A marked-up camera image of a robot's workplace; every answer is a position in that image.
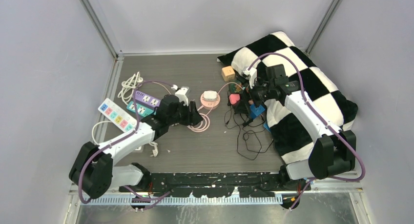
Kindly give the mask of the blue cube socket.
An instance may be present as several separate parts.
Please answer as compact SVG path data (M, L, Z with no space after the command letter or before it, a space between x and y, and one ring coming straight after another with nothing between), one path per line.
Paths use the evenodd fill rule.
M249 108L250 108L249 116L250 116L251 119L257 118L258 116L260 116L265 111L265 108L262 105L256 107L254 104L252 104L252 105L250 105Z

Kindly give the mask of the pink round socket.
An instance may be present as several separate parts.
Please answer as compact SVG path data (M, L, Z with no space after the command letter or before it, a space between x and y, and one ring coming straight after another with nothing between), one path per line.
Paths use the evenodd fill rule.
M220 96L216 91L205 91L200 96L201 107L206 110L216 109L220 103Z

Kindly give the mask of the pink plug adapter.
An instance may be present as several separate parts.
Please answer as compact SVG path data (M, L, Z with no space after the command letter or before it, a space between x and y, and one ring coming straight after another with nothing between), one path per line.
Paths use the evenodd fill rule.
M240 99L241 99L240 94L230 94L228 96L228 104L235 105L240 101Z

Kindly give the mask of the white charger block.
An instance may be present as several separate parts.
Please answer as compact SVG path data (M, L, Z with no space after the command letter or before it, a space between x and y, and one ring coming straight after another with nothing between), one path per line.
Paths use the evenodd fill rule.
M205 101L208 101L208 102L214 102L214 101L216 101L217 100L217 96L218 96L217 92L216 91L212 91L212 90L205 91L203 93L203 99Z

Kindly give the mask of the purple power strip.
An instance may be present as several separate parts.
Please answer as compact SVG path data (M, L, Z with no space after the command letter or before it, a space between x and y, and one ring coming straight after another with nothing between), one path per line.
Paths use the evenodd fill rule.
M159 107L160 105L159 99L141 91L135 91L134 99L140 105L148 107L150 109L154 109L155 107Z

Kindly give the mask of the teal usb power strip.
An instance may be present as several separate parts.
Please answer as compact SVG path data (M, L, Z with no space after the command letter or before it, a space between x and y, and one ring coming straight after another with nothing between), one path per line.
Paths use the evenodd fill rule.
M150 108L150 107L147 107L147 106L144 106L144 105L141 105L141 104L139 104L139 103L136 103L136 105L133 103L133 101L131 101L127 106L126 106L126 108L127 108L127 110L129 110L129 111L131 111L131 112L136 112L136 110L135 110L135 107L137 107L138 108L138 114L141 116L141 117L146 117L146 116L148 116L148 115L150 115L150 114L152 114L153 112L154 112L154 109L153 108Z

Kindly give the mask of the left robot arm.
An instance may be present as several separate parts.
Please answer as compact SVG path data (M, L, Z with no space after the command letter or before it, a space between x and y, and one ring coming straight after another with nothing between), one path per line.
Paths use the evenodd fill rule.
M185 102L176 95L166 95L155 113L138 121L132 129L102 144L84 143L68 175L78 186L80 200L86 204L89 200L84 199L83 193L90 200L97 199L107 190L121 186L146 191L150 175L142 165L116 164L138 147L160 138L172 125L195 126L202 119L194 101Z

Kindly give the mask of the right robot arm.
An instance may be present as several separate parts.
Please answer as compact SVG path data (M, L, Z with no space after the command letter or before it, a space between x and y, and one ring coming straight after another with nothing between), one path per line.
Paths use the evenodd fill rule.
M245 89L255 106L267 100L280 101L304 126L313 141L313 148L303 160L289 163L285 173L279 176L279 185L293 189L299 179L325 179L351 171L355 167L356 136L342 131L335 124L323 119L300 81L289 81L284 66L274 65L266 69L268 79L257 78L254 68L247 68L243 75L249 86Z

